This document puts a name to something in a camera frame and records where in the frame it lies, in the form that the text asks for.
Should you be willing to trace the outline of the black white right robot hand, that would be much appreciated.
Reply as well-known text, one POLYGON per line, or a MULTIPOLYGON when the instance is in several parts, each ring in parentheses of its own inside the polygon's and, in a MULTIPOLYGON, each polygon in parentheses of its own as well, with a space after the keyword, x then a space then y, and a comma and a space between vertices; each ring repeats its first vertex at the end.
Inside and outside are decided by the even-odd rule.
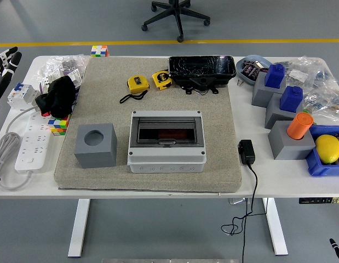
POLYGON ((329 239, 329 242, 330 242, 332 248, 334 249, 334 251, 335 251, 337 257, 339 258, 339 247, 338 247, 336 241, 335 241, 334 239, 330 238, 330 239, 329 239))

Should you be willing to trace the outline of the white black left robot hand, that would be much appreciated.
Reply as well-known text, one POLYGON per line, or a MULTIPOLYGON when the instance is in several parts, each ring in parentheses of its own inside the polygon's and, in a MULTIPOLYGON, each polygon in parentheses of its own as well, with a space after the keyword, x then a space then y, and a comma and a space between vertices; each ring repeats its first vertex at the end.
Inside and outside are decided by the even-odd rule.
POLYGON ((21 57, 18 47, 12 47, 0 53, 0 99, 10 84, 21 57))

